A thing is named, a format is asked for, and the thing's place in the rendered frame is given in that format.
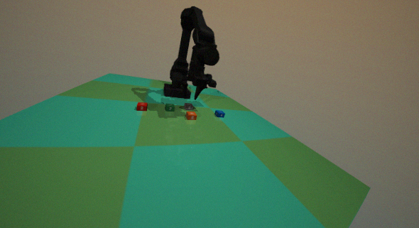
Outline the red block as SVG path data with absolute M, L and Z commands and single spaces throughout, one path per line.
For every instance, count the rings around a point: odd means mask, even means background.
M 137 111 L 146 111 L 148 107 L 147 102 L 138 102 L 137 104 Z

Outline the orange block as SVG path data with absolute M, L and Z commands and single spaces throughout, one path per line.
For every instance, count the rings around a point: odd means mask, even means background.
M 195 112 L 186 112 L 187 120 L 196 120 L 197 115 Z

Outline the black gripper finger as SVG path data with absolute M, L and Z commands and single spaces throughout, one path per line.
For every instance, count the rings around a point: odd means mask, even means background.
M 184 98 L 186 98 L 188 83 L 183 83 L 183 82 L 181 83 L 181 82 L 180 82 L 180 84 L 182 85 L 182 88 L 183 88 L 183 95 L 184 95 Z
M 197 99 L 197 97 L 199 96 L 199 94 L 201 93 L 201 91 L 202 91 L 204 88 L 207 88 L 207 87 L 206 87 L 206 86 L 204 86 L 204 87 L 197 86 L 197 87 L 196 87 L 196 91 L 195 91 L 195 98 L 194 98 L 194 100 L 196 100 L 196 99 Z

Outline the blue block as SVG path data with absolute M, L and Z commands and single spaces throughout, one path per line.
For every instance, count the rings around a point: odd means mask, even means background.
M 217 117 L 224 117 L 225 113 L 223 111 L 216 110 L 214 113 Z

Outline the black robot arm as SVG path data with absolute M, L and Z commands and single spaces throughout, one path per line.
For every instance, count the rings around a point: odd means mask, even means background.
M 173 63 L 170 72 L 181 72 L 184 76 L 187 76 L 187 72 L 189 71 L 187 52 L 191 31 L 193 29 L 192 38 L 196 45 L 192 47 L 193 51 L 191 61 L 210 66 L 216 65 L 219 61 L 219 51 L 217 50 L 217 45 L 215 44 L 214 32 L 206 25 L 205 18 L 202 15 L 202 10 L 195 6 L 186 8 L 181 12 L 180 19 L 183 31 L 179 55 Z M 212 75 L 205 75 L 204 71 L 205 70 L 202 68 L 198 71 L 196 70 L 196 67 L 192 67 L 188 79 L 192 80 L 192 84 L 194 86 L 204 87 L 206 83 L 210 84 L 212 81 Z

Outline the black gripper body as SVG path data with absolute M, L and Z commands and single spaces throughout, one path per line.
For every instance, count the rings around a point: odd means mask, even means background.
M 170 80 L 175 81 L 175 82 L 181 82 L 181 83 L 182 82 L 183 83 L 187 83 L 187 80 L 188 81 L 192 81 L 192 80 L 189 80 L 188 79 L 188 76 L 189 76 L 189 73 L 190 73 L 192 67 L 196 67 L 196 70 L 200 71 L 201 68 L 202 69 L 205 69 L 204 66 L 205 66 L 205 64 L 203 64 L 203 63 L 198 63 L 198 62 L 191 61 L 190 62 L 190 69 L 188 71 L 187 76 L 184 76 L 181 72 L 174 72 L 174 71 L 172 71 L 172 72 L 170 72 Z M 206 83 L 205 86 L 207 86 L 207 85 L 209 85 L 209 87 L 216 87 L 217 82 L 212 79 L 212 81 L 210 82 L 210 84 L 207 84 Z

